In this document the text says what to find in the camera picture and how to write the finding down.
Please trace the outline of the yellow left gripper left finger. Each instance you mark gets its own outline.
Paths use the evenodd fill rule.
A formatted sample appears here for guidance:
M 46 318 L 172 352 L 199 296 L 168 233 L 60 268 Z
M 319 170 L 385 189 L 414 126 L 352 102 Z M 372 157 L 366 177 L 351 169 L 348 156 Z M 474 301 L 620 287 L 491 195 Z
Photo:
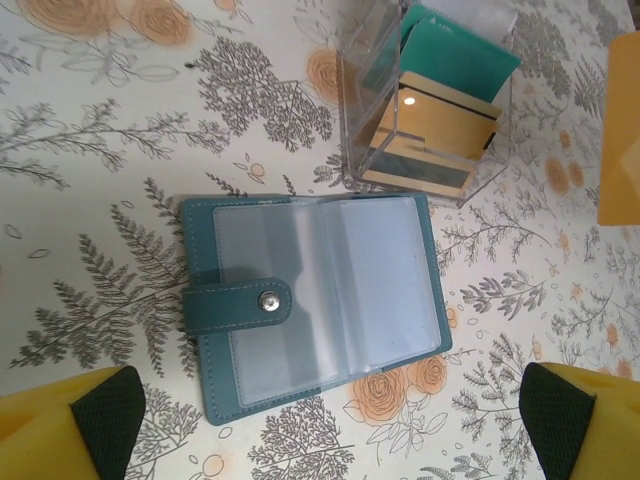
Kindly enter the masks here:
M 1 398 L 3 479 L 123 479 L 146 409 L 132 366 Z

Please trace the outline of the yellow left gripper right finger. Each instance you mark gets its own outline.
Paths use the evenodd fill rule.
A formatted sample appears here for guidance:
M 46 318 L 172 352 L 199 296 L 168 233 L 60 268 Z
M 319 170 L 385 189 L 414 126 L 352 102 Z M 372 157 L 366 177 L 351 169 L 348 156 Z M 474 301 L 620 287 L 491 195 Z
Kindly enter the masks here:
M 519 411 L 547 479 L 639 477 L 637 381 L 531 362 Z

